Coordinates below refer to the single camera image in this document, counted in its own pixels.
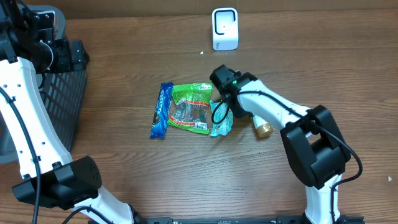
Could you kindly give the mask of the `blue Oreo cookie pack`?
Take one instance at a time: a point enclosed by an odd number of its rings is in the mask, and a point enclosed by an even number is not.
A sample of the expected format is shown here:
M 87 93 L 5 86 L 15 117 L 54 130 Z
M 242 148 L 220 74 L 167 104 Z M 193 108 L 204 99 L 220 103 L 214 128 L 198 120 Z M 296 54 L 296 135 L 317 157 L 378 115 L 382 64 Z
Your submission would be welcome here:
M 167 130 L 167 121 L 169 119 L 169 109 L 172 101 L 172 82 L 162 83 L 157 99 L 157 104 L 152 120 L 152 129 L 150 138 L 164 138 Z

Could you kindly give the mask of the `green snack bag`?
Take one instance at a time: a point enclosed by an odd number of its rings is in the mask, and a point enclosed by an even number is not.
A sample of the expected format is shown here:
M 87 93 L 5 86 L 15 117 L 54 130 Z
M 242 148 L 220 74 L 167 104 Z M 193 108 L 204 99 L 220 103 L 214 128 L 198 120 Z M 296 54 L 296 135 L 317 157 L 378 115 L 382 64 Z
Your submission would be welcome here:
M 175 85 L 172 98 L 176 108 L 168 125 L 198 134 L 209 134 L 206 122 L 213 91 L 211 83 Z

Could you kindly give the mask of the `mint green wipes pack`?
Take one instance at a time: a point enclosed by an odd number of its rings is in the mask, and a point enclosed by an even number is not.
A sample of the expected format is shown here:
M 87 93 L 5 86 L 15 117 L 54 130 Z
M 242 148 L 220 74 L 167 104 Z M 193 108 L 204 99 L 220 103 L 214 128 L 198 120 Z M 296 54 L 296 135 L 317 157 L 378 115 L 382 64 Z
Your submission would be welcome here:
M 210 101 L 212 129 L 210 136 L 226 136 L 233 127 L 233 113 L 226 103 Z

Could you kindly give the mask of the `white bamboo print tube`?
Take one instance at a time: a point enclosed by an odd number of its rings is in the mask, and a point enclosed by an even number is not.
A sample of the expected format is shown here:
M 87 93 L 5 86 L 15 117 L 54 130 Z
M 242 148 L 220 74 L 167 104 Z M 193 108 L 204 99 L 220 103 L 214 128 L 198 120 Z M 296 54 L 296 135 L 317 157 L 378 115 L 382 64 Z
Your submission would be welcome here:
M 274 132 L 273 127 L 259 116 L 254 115 L 252 121 L 258 138 L 268 138 Z

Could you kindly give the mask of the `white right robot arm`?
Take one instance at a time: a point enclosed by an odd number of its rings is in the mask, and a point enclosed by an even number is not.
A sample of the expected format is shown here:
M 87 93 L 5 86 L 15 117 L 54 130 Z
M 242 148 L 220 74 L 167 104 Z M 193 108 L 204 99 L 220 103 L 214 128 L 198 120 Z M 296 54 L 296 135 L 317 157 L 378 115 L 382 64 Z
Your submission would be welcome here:
M 255 115 L 280 131 L 289 166 L 305 185 L 304 223 L 345 223 L 338 209 L 338 185 L 351 154 L 331 115 L 273 92 L 256 76 L 222 65 L 210 80 L 236 118 Z

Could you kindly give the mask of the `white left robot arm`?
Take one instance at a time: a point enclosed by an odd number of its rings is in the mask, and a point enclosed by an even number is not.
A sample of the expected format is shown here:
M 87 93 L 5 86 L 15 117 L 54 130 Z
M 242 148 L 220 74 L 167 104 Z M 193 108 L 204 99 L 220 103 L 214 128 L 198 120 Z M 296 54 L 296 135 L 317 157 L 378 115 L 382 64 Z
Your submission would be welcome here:
M 12 191 L 35 208 L 83 213 L 93 223 L 140 223 L 103 186 L 95 161 L 70 152 L 89 60 L 80 40 L 68 40 L 57 8 L 1 2 L 1 116 L 22 176 Z

